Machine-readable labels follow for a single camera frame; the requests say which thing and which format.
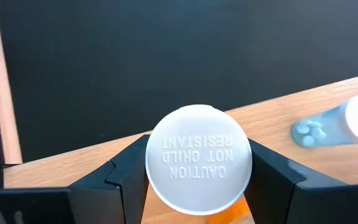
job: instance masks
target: black wall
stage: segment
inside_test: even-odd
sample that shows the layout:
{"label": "black wall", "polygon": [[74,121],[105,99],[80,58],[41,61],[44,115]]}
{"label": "black wall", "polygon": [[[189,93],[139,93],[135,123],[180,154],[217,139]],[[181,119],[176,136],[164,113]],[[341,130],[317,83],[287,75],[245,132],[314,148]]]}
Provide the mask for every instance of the black wall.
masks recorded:
{"label": "black wall", "polygon": [[358,76],[355,0],[0,0],[0,26],[25,161]]}

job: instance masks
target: pill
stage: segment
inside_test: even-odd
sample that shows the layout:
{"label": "pill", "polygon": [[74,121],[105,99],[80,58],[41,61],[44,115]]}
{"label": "pill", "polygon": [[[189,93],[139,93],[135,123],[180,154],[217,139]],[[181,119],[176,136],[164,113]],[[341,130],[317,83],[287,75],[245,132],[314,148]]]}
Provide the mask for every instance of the pill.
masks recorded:
{"label": "pill", "polygon": [[155,193],[190,215],[230,207],[252,172],[252,153],[241,126],[212,106],[190,105],[166,115],[146,146],[145,168]]}
{"label": "pill", "polygon": [[321,128],[312,128],[310,134],[317,140],[323,140],[327,136]]}
{"label": "pill", "polygon": [[307,126],[307,125],[299,124],[299,125],[296,127],[296,130],[298,131],[299,134],[308,134],[309,131],[310,131],[310,128],[309,128],[309,126]]}
{"label": "pill", "polygon": [[311,128],[314,128],[314,127],[322,128],[323,127],[323,125],[321,123],[317,122],[317,121],[313,121],[312,123],[309,124],[309,126]]}
{"label": "pill", "polygon": [[311,123],[313,123],[313,122],[309,119],[299,121],[300,125],[309,125]]}
{"label": "pill", "polygon": [[303,139],[302,139],[302,145],[304,146],[304,147],[311,147],[311,146],[313,146],[314,145],[314,142],[315,142],[316,140],[312,137],[312,136],[305,136],[305,137],[303,137]]}

